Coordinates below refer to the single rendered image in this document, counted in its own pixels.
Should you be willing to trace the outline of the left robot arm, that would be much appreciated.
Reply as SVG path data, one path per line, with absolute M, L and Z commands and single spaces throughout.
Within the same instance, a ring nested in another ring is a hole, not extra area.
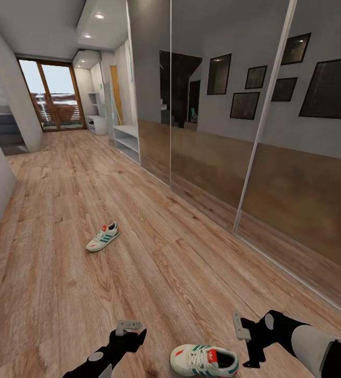
M 87 358 L 87 362 L 68 371 L 63 378 L 111 378 L 112 370 L 125 353 L 136 353 L 143 345 L 147 334 L 145 328 L 140 334 L 127 332 L 126 329 L 141 329 L 142 323 L 137 320 L 118 320 L 116 330 L 110 333 L 108 346 L 102 346 Z

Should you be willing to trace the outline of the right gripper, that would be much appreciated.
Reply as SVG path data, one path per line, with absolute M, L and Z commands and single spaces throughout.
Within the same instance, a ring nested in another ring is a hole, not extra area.
M 249 358 L 250 360 L 243 363 L 244 367 L 246 368 L 258 368 L 260 369 L 260 362 L 265 362 L 266 358 L 264 355 L 263 348 L 270 346 L 270 344 L 266 344 L 262 341 L 262 339 L 257 336 L 256 331 L 256 324 L 254 321 L 248 320 L 248 319 L 242 319 L 241 320 L 242 327 L 249 329 L 251 334 L 250 341 L 246 344 L 247 349 L 249 352 Z

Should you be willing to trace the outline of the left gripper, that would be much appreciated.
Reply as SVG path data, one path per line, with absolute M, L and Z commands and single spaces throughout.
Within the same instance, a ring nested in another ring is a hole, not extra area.
M 147 328 L 145 328 L 140 334 L 137 334 L 136 332 L 127 332 L 127 334 L 124 334 L 123 336 L 117 336 L 115 333 L 115 330 L 110 333 L 109 342 L 114 343 L 119 347 L 119 360 L 121 360 L 125 353 L 136 353 L 139 345 L 143 345 L 144 337 L 147 334 Z

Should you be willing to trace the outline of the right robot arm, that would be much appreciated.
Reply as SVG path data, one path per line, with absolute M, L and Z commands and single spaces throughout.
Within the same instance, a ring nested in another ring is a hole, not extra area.
M 292 314 L 270 310 L 258 323 L 241 319 L 232 311 L 236 337 L 247 342 L 250 360 L 246 368 L 260 369 L 263 348 L 278 342 L 315 378 L 341 378 L 341 338 L 327 334 Z

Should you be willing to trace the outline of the gym shoe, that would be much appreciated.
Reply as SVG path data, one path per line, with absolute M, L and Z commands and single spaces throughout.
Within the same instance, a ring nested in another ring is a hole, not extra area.
M 109 226 L 103 226 L 99 234 L 87 245 L 87 251 L 99 251 L 106 247 L 112 240 L 117 238 L 120 230 L 116 222 Z
M 196 374 L 236 378 L 239 360 L 236 353 L 217 346 L 180 345 L 170 355 L 170 366 L 184 376 Z

